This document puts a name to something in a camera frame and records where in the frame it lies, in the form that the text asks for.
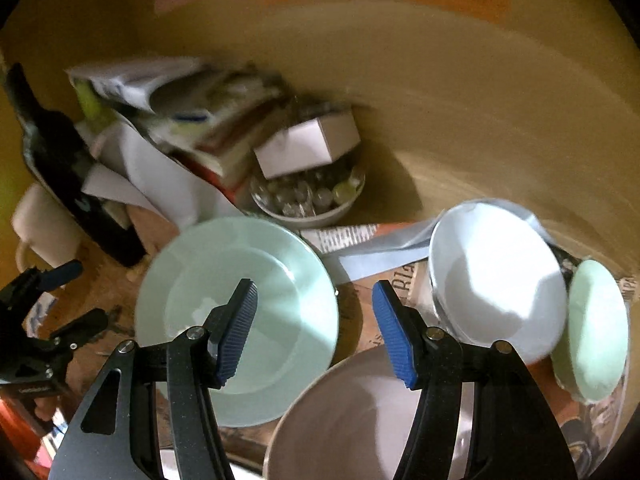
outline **metal bolt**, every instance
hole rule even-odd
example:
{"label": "metal bolt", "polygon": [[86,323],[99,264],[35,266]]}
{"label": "metal bolt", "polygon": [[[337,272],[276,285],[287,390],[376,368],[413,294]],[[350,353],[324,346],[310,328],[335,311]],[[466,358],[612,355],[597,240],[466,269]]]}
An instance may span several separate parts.
{"label": "metal bolt", "polygon": [[440,341],[444,337],[444,330],[437,326],[430,326],[427,329],[427,337],[432,341]]}
{"label": "metal bolt", "polygon": [[513,350],[513,346],[511,346],[507,341],[496,341],[495,348],[501,354],[510,354]]}
{"label": "metal bolt", "polygon": [[189,339],[200,339],[204,336],[204,328],[201,326],[192,326],[187,330],[187,337]]}
{"label": "metal bolt", "polygon": [[131,339],[127,339],[118,345],[118,352],[121,354],[131,352],[135,345],[136,344]]}

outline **green plate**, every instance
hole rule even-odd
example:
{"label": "green plate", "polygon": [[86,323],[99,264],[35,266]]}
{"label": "green plate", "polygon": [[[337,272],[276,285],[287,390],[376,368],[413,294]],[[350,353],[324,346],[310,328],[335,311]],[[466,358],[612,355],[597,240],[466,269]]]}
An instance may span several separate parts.
{"label": "green plate", "polygon": [[218,425],[235,428],[281,416],[331,362],[338,306],[316,254],[270,222],[215,219],[162,250],[136,305],[138,343],[169,341],[225,304],[241,278],[254,280],[258,309],[236,375],[210,390]]}
{"label": "green plate", "polygon": [[599,402],[625,370],[629,323],[616,280],[602,264],[578,266],[562,339],[551,354],[558,384],[578,402]]}

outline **small bowl of marbles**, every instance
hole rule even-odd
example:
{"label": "small bowl of marbles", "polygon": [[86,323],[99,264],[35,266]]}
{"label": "small bowl of marbles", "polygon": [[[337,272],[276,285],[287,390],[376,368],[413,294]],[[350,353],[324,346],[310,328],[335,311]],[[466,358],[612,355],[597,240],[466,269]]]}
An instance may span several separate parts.
{"label": "small bowl of marbles", "polygon": [[271,180],[254,176],[251,195],[256,205],[292,230],[334,225],[362,193],[365,172],[343,157],[327,166]]}

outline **mint green plate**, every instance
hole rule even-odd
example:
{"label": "mint green plate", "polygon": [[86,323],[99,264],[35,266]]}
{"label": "mint green plate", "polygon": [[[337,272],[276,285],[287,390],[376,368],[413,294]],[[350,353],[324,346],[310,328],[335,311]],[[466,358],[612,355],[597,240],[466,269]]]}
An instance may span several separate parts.
{"label": "mint green plate", "polygon": [[[218,425],[233,428],[281,416],[331,362],[338,306],[316,254],[270,222],[215,219],[162,250],[136,305],[138,343],[162,343],[202,324],[241,278],[254,280],[258,309],[236,375],[222,390],[210,390]],[[166,394],[166,385],[159,387]]]}
{"label": "mint green plate", "polygon": [[568,319],[551,354],[560,386],[591,404],[609,396],[625,371],[629,323],[616,280],[602,264],[586,260],[569,288]]}

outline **small cardboard box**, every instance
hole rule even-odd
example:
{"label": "small cardboard box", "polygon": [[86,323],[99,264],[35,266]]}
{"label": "small cardboard box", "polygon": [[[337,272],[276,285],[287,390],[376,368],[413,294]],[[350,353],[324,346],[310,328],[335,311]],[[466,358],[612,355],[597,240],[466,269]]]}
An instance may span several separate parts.
{"label": "small cardboard box", "polygon": [[331,164],[360,142],[350,110],[281,130],[255,149],[265,178]]}

